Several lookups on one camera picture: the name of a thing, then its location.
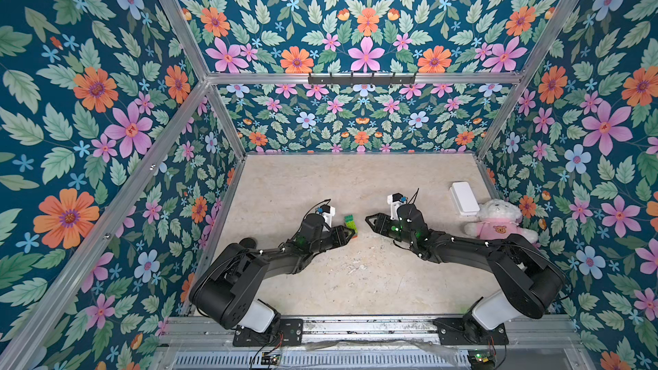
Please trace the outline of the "lime green lego brick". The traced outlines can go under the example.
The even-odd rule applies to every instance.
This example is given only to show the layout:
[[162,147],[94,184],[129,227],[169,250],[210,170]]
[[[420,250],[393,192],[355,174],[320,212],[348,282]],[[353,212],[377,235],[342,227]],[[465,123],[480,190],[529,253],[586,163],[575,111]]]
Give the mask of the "lime green lego brick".
[[358,228],[356,227],[356,222],[353,215],[345,216],[344,223],[348,229],[354,231],[356,235],[358,234]]

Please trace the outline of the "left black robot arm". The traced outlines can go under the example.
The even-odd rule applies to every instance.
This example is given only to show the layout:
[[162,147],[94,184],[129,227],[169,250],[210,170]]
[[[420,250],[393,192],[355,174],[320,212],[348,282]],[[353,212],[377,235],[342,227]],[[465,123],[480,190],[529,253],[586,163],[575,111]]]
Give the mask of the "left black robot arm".
[[303,271],[323,253],[346,246],[356,231],[330,226],[319,213],[304,216],[299,229],[277,248],[255,249],[231,243],[195,282],[190,303],[226,330],[243,327],[267,334],[279,317],[273,307],[256,298],[262,282]]

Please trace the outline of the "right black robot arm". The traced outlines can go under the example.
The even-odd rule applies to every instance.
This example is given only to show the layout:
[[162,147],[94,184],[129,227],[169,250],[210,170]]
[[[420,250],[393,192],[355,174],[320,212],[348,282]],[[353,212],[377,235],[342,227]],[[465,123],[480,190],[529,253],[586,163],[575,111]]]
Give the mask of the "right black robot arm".
[[500,289],[474,303],[461,319],[460,330],[474,338],[493,332],[520,316],[539,320],[565,285],[565,275],[522,236],[480,240],[452,236],[428,227],[411,203],[390,217],[366,217],[370,229],[396,243],[405,243],[419,259],[435,264],[459,264],[489,272]]

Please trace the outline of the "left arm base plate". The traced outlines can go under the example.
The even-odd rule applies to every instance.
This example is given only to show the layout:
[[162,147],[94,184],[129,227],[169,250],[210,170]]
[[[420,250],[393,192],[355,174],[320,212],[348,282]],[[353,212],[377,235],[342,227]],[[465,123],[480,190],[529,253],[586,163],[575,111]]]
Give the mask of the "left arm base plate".
[[239,326],[233,337],[233,347],[288,347],[302,344],[304,321],[302,319],[276,318],[264,332]]

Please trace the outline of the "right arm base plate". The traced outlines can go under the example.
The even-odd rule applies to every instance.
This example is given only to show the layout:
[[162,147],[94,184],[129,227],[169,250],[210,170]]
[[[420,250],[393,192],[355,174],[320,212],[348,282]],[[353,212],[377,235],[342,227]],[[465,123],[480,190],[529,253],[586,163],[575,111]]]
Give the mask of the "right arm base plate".
[[432,321],[436,326],[440,343],[449,346],[509,344],[504,325],[498,325],[493,330],[487,330],[473,319],[463,317],[440,317]]

